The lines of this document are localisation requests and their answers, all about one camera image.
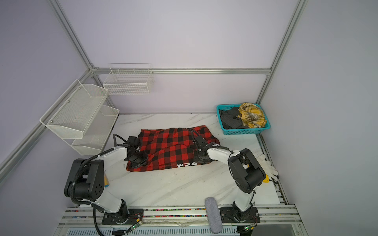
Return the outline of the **red black plaid shirt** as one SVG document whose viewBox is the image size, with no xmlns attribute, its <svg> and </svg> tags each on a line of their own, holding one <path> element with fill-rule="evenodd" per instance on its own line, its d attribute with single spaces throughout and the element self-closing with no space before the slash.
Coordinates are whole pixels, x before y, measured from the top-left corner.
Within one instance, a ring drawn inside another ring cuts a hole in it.
<svg viewBox="0 0 378 236">
<path fill-rule="evenodd" d="M 140 150 L 148 156 L 147 165 L 133 168 L 129 162 L 127 171 L 147 172 L 209 164 L 210 161 L 197 161 L 193 130 L 204 138 L 206 143 L 220 144 L 205 125 L 192 128 L 142 129 L 138 139 L 141 141 Z"/>
</svg>

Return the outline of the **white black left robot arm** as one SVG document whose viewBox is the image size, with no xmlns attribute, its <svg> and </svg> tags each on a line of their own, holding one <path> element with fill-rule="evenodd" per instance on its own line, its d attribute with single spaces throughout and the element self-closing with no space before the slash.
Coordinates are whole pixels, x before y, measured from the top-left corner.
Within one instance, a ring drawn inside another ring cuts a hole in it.
<svg viewBox="0 0 378 236">
<path fill-rule="evenodd" d="M 147 165 L 148 156 L 140 150 L 141 141 L 130 136 L 127 140 L 113 135 L 114 145 L 87 159 L 74 160 L 64 195 L 74 204 L 87 205 L 103 213 L 102 225 L 134 225 L 141 223 L 144 210 L 128 209 L 125 200 L 111 194 L 105 187 L 105 170 L 121 161 L 133 168 Z"/>
</svg>

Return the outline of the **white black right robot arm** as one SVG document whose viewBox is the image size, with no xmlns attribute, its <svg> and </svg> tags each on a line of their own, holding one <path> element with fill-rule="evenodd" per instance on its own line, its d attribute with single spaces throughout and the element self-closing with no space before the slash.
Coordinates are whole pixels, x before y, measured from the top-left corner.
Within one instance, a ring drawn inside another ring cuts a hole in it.
<svg viewBox="0 0 378 236">
<path fill-rule="evenodd" d="M 218 208 L 217 217 L 222 223 L 257 225 L 260 218 L 253 198 L 256 188 L 266 179 L 266 173 L 253 153 L 248 148 L 236 151 L 214 142 L 208 143 L 195 131 L 192 132 L 192 138 L 195 145 L 195 163 L 209 164 L 218 161 L 225 164 L 239 189 L 232 206 Z"/>
</svg>

